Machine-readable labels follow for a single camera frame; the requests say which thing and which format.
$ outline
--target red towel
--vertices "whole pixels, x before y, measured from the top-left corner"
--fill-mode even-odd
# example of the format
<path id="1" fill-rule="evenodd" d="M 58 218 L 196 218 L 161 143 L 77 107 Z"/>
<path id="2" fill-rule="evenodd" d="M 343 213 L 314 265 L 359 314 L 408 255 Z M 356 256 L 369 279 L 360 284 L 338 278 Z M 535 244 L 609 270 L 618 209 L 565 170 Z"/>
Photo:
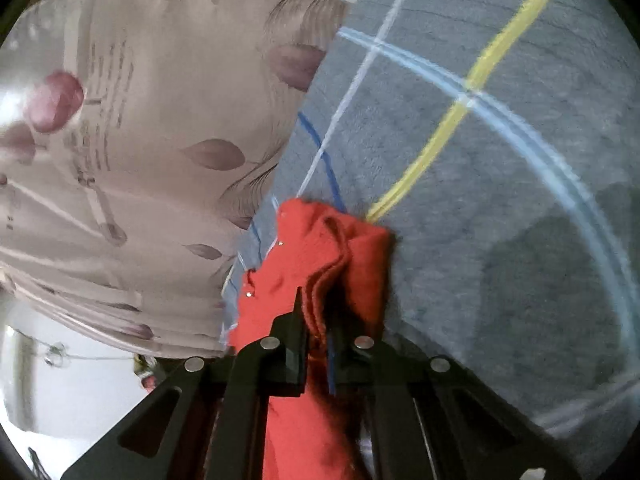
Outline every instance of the red towel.
<path id="1" fill-rule="evenodd" d="M 296 291 L 314 352 L 305 393 L 272 397 L 267 418 L 263 480 L 354 480 L 353 442 L 346 436 L 348 413 L 329 396 L 324 350 L 324 298 L 340 283 L 349 307 L 369 335 L 382 328 L 383 294 L 391 236 L 320 203 L 294 199 L 278 210 L 278 241 L 259 270 L 248 270 L 238 301 L 236 348 L 267 336 L 273 318 L 290 312 Z"/>

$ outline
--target metal screw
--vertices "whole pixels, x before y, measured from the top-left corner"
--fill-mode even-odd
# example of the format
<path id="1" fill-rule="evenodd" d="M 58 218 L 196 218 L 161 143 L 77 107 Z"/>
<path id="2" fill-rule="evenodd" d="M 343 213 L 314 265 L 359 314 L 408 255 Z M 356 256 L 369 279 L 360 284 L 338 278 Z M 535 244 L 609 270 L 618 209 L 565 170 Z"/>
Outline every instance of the metal screw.
<path id="1" fill-rule="evenodd" d="M 368 335 L 361 335 L 355 339 L 353 344 L 356 345 L 356 348 L 359 348 L 360 350 L 369 350 L 369 348 L 372 348 L 372 346 L 374 345 L 374 342 L 373 339 Z"/>
<path id="2" fill-rule="evenodd" d="M 539 467 L 537 469 L 527 469 L 520 480 L 543 480 L 546 475 L 546 470 L 543 467 Z"/>
<path id="3" fill-rule="evenodd" d="M 431 370 L 437 372 L 439 374 L 443 374 L 444 372 L 448 372 L 451 368 L 451 364 L 443 357 L 436 357 L 431 360 Z"/>
<path id="4" fill-rule="evenodd" d="M 65 365 L 66 347 L 62 343 L 50 346 L 44 355 L 44 362 L 53 368 L 62 368 Z"/>
<path id="5" fill-rule="evenodd" d="M 204 368 L 202 357 L 191 357 L 184 362 L 184 369 L 188 372 L 199 372 Z"/>
<path id="6" fill-rule="evenodd" d="M 260 346 L 265 350 L 273 350 L 280 346 L 280 340 L 277 337 L 263 337 Z"/>

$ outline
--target white wall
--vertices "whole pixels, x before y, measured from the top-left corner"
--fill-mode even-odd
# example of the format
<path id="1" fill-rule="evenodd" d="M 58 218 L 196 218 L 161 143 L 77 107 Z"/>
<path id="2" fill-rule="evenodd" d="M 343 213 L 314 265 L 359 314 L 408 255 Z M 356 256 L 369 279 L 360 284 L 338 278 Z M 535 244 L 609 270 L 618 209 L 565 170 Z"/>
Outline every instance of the white wall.
<path id="1" fill-rule="evenodd" d="M 70 354 L 118 359 L 71 360 L 67 367 L 51 368 L 42 357 L 46 347 L 38 346 L 41 355 L 31 362 L 33 432 L 11 425 L 0 409 L 0 423 L 18 452 L 31 465 L 27 447 L 32 447 L 47 472 L 57 479 L 139 403 L 146 391 L 133 373 L 129 352 L 79 335 L 13 298 L 5 310 L 4 323 L 48 344 L 62 342 Z"/>

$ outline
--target light blue stripe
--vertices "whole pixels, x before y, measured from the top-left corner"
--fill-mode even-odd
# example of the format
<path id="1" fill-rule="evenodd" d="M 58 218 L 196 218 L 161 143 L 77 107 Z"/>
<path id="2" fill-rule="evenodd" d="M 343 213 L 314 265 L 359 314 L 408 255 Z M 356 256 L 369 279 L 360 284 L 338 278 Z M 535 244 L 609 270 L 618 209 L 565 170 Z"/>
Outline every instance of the light blue stripe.
<path id="1" fill-rule="evenodd" d="M 529 163 L 577 225 L 618 316 L 621 343 L 636 362 L 639 358 L 636 277 L 606 216 L 564 157 L 523 118 L 484 92 L 468 92 L 464 80 L 445 68 L 394 45 L 374 44 L 374 38 L 352 28 L 343 27 L 338 35 L 365 48 L 379 49 L 380 54 L 434 84 L 445 94 L 469 101 L 470 110 Z"/>

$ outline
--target leaf pattern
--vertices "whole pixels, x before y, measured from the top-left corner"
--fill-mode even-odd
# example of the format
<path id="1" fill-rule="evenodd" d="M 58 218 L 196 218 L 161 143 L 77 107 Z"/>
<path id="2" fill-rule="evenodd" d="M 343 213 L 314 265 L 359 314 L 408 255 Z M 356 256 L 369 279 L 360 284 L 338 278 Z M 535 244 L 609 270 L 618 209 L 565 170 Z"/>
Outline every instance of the leaf pattern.
<path id="1" fill-rule="evenodd" d="M 59 130 L 80 109 L 84 90 L 78 78 L 58 70 L 48 75 L 27 103 L 27 117 L 37 132 Z"/>
<path id="2" fill-rule="evenodd" d="M 105 303 L 111 308 L 117 308 L 118 310 L 126 310 L 127 312 L 141 312 L 139 308 L 134 307 L 128 303 Z"/>
<path id="3" fill-rule="evenodd" d="M 267 30 L 269 30 L 269 28 L 275 28 L 280 24 L 279 22 L 282 20 L 282 14 L 285 14 L 284 20 L 290 20 L 291 9 L 298 9 L 302 1 L 303 0 L 280 0 L 269 13 L 269 18 L 266 23 Z"/>
<path id="4" fill-rule="evenodd" d="M 27 123 L 15 123 L 0 136 L 0 152 L 9 160 L 29 165 L 36 156 L 36 143 Z"/>
<path id="5" fill-rule="evenodd" d="M 100 224 L 100 232 L 107 241 L 116 247 L 122 247 L 127 242 L 127 234 L 117 224 Z"/>
<path id="6" fill-rule="evenodd" d="M 214 290 L 218 292 L 222 291 L 222 286 L 225 284 L 226 277 L 231 267 L 234 266 L 235 260 L 234 256 L 228 257 L 225 262 L 222 262 L 218 270 L 209 277 L 209 285 L 211 285 Z"/>
<path id="7" fill-rule="evenodd" d="M 247 231 L 251 225 L 252 218 L 250 216 L 228 216 L 226 217 L 233 225 Z"/>
<path id="8" fill-rule="evenodd" d="M 325 55 L 307 44 L 275 46 L 267 53 L 267 65 L 290 88 L 306 92 Z"/>
<path id="9" fill-rule="evenodd" d="M 49 285 L 44 285 L 43 283 L 38 283 L 38 285 L 42 290 L 48 292 L 49 294 L 56 294 L 56 291 Z"/>
<path id="10" fill-rule="evenodd" d="M 346 11 L 347 3 L 342 0 L 313 0 L 302 18 L 296 43 L 328 50 Z"/>
<path id="11" fill-rule="evenodd" d="M 132 324 L 125 328 L 119 328 L 118 332 L 126 335 L 132 335 L 146 341 L 150 341 L 154 338 L 154 332 L 151 330 L 151 327 L 144 324 Z"/>
<path id="12" fill-rule="evenodd" d="M 262 173 L 257 176 L 253 176 L 256 173 L 251 171 L 226 189 L 218 203 L 223 210 L 231 213 L 228 218 L 253 218 L 260 207 L 262 197 L 271 185 L 270 176 L 276 166 L 273 164 L 266 170 L 262 166 L 259 168 L 262 169 Z"/>
<path id="13" fill-rule="evenodd" d="M 183 149 L 182 152 L 195 164 L 208 170 L 235 170 L 246 161 L 242 150 L 225 139 L 203 140 Z"/>
<path id="14" fill-rule="evenodd" d="M 206 244 L 191 244 L 185 245 L 184 247 L 188 251 L 191 251 L 191 253 L 204 258 L 205 260 L 217 260 L 222 256 L 222 253 L 219 250 Z"/>

